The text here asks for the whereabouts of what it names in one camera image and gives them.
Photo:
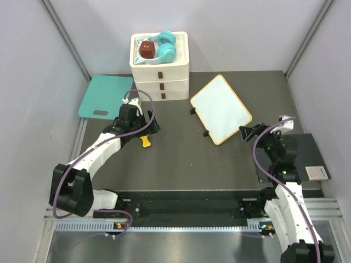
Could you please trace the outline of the yellow bone-shaped eraser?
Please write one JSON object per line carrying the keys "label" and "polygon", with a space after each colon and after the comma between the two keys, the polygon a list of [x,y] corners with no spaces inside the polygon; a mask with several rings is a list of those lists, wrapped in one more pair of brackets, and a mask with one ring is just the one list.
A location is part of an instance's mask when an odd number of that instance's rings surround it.
{"label": "yellow bone-shaped eraser", "polygon": [[151,146],[151,142],[150,142],[150,140],[149,140],[149,138],[148,138],[147,135],[141,136],[140,139],[142,140],[142,146],[143,146],[143,148],[148,148],[148,147]]}

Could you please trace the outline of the yellow-framed whiteboard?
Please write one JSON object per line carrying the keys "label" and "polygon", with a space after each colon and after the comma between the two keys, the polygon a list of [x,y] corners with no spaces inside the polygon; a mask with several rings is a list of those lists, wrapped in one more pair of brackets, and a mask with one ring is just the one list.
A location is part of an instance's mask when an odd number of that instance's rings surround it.
{"label": "yellow-framed whiteboard", "polygon": [[215,145],[220,145],[248,125],[253,117],[223,75],[216,75],[191,99],[191,113],[198,115]]}

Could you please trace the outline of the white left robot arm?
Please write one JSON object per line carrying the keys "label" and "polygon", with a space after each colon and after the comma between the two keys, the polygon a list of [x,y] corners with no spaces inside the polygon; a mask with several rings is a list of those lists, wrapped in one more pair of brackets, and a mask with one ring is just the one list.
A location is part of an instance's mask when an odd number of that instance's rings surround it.
{"label": "white left robot arm", "polygon": [[124,212],[124,204],[113,190],[95,190],[92,179],[106,161],[134,138],[147,138],[160,130],[155,111],[148,111],[148,120],[140,106],[131,103],[120,107],[119,115],[105,127],[97,140],[68,164],[58,164],[53,170],[49,204],[53,216],[86,216],[90,211],[106,210],[112,217]]}

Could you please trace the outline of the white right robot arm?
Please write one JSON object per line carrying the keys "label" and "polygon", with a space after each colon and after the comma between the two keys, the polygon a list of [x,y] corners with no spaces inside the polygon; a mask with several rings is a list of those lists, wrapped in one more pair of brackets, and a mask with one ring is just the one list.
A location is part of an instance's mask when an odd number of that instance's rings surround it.
{"label": "white right robot arm", "polygon": [[293,119],[280,119],[271,127],[259,123],[239,128],[244,142],[255,139],[253,149],[261,148],[271,161],[268,170],[254,160],[257,168],[271,179],[272,188],[260,191],[256,211],[269,217],[281,245],[281,262],[333,262],[335,252],[323,242],[308,214],[301,179],[295,165],[298,141],[284,136],[293,129]]}

